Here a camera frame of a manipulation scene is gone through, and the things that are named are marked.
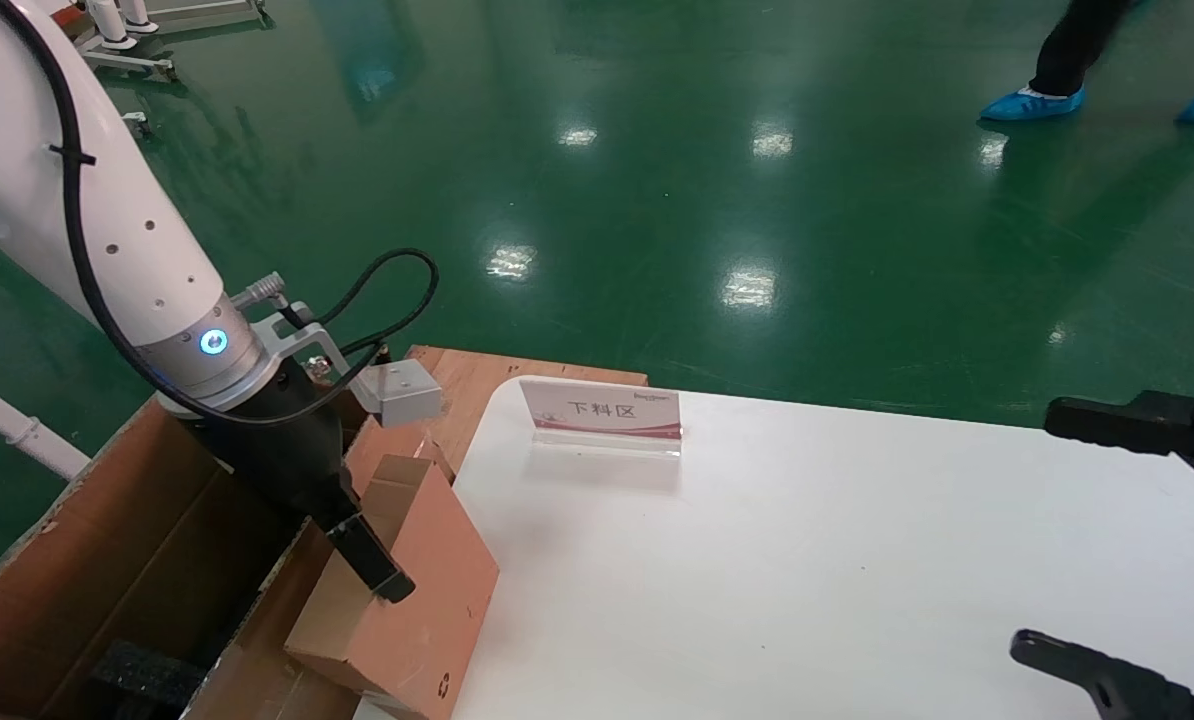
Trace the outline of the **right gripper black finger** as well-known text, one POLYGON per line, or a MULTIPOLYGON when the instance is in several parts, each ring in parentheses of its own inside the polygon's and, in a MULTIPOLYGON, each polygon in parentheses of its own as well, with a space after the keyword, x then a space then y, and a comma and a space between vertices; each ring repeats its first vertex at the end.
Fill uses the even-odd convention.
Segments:
POLYGON ((1194 470, 1194 396, 1144 390, 1124 405, 1054 398, 1042 429, 1050 436, 1089 445, 1176 455, 1194 470))
POLYGON ((1149 667, 1036 630, 1013 635, 1014 661, 1089 694, 1101 719, 1194 719, 1194 694, 1149 667))

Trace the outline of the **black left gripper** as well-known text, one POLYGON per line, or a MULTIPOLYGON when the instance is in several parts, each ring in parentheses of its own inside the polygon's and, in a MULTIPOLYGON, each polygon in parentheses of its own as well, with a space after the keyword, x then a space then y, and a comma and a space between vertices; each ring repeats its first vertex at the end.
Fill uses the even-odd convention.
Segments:
POLYGON ((344 464, 344 427, 328 404, 277 427, 209 418, 189 420, 187 427, 258 496, 327 529, 332 546, 374 596, 400 603, 416 591, 361 513, 344 464))

